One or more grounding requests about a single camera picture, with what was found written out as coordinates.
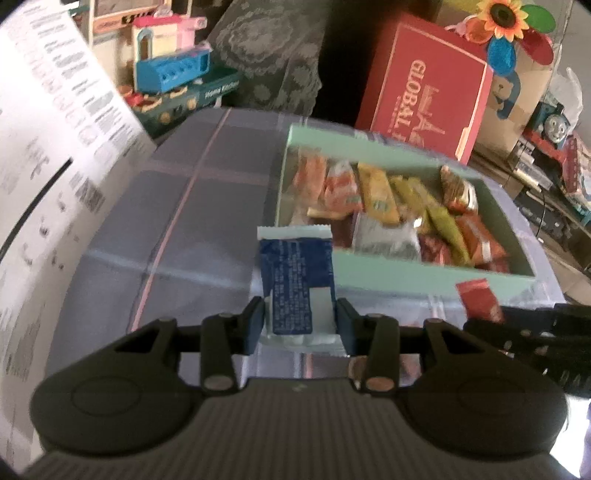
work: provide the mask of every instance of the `snack packet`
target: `snack packet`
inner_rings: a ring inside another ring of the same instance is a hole
[[[485,278],[469,280],[456,285],[469,319],[483,319],[504,323],[503,311]]]
[[[348,215],[363,211],[363,201],[351,164],[338,161],[329,168],[323,200],[325,208],[330,212]]]
[[[398,194],[402,202],[404,202],[409,210],[412,212],[415,219],[420,220],[420,226],[417,227],[418,233],[433,233],[433,224],[429,219],[425,203],[420,195],[414,191],[408,180],[401,176],[388,177],[392,189]]]
[[[307,150],[298,154],[298,169],[292,185],[297,200],[305,205],[316,205],[324,188],[327,160],[318,152]]]
[[[467,213],[456,218],[456,223],[475,265],[487,264],[507,256],[505,249],[486,229],[478,215]]]
[[[421,259],[435,265],[453,265],[452,251],[449,245],[437,235],[419,235]]]
[[[439,235],[441,235],[452,249],[454,264],[458,267],[473,267],[474,264],[470,259],[470,254],[464,243],[462,233],[447,209],[441,206],[441,204],[427,191],[425,185],[423,185],[419,179],[410,178],[408,179],[408,182],[427,205],[427,212],[435,230],[437,230]]]
[[[400,260],[421,260],[421,248],[412,222],[389,228],[364,213],[357,216],[353,250]]]
[[[295,351],[341,351],[330,227],[259,227],[258,239],[266,308],[261,341]]]
[[[387,225],[398,225],[400,214],[386,172],[364,163],[358,164],[365,212]]]
[[[478,213],[476,189],[469,181],[450,170],[447,165],[441,167],[441,186],[443,204],[452,213]]]

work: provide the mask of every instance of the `mint green box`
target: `mint green box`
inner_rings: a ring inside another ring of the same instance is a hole
[[[294,209],[294,198],[289,187],[297,164],[292,156],[287,155],[289,147],[316,148],[331,158],[349,160],[352,163],[369,163],[382,167],[389,173],[418,177],[432,193],[441,192],[439,169],[443,162],[429,157],[427,153],[402,146],[381,145],[365,138],[292,125],[281,170],[276,226],[288,225]],[[531,287],[535,282],[532,268],[511,224],[491,191],[476,173],[453,166],[451,168],[476,188],[479,214],[486,227],[509,254],[512,274],[492,273],[474,268],[441,267],[336,249],[333,252],[333,266],[337,285],[379,292],[457,296],[457,283],[486,278],[501,302]]]

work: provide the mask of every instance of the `yellow snack bag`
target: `yellow snack bag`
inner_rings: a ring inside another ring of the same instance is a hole
[[[458,267],[473,267],[474,263],[470,259],[470,254],[466,248],[464,237],[460,229],[457,227],[456,221],[449,214],[447,209],[442,206],[431,195],[421,180],[417,178],[408,179],[408,184],[412,186],[413,190],[421,197],[427,206],[427,211],[435,230],[441,237],[449,244],[452,250],[453,262]]]
[[[418,233],[430,234],[434,232],[433,224],[429,219],[427,208],[421,196],[409,185],[408,180],[401,176],[388,177],[392,189],[400,199],[408,206],[416,219],[421,219],[421,226],[417,228]]]
[[[358,164],[357,168],[365,212],[387,225],[398,225],[400,214],[386,172],[365,163]]]

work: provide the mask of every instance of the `red snack packet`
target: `red snack packet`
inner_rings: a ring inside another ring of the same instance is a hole
[[[506,258],[500,258],[498,260],[495,260],[494,262],[478,265],[476,268],[479,270],[486,270],[489,272],[511,273],[509,271],[509,262],[506,260]]]
[[[493,294],[488,280],[478,278],[456,284],[468,318],[505,323],[499,301]]]
[[[419,235],[421,260],[436,265],[453,265],[452,251],[443,239],[437,235]]]
[[[456,224],[475,265],[488,264],[507,256],[505,249],[487,230],[478,215],[467,213],[457,217]]]

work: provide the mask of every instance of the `plaid tablecloth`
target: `plaid tablecloth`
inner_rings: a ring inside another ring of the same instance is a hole
[[[273,224],[281,162],[293,123],[395,143],[282,113],[195,113],[146,162],[83,256],[61,311],[47,374],[158,317],[194,325],[211,314],[241,311],[250,297],[262,293],[256,227]],[[528,222],[499,185],[486,182],[537,277],[511,304],[533,308],[564,301]],[[466,321],[458,297],[342,288],[337,295],[347,297],[362,313],[390,314],[403,325],[422,325],[429,317],[460,327]],[[255,355],[236,357],[235,364],[242,379],[322,377],[345,374],[347,359],[260,345]],[[198,382],[198,366],[197,354],[185,355],[181,376]]]

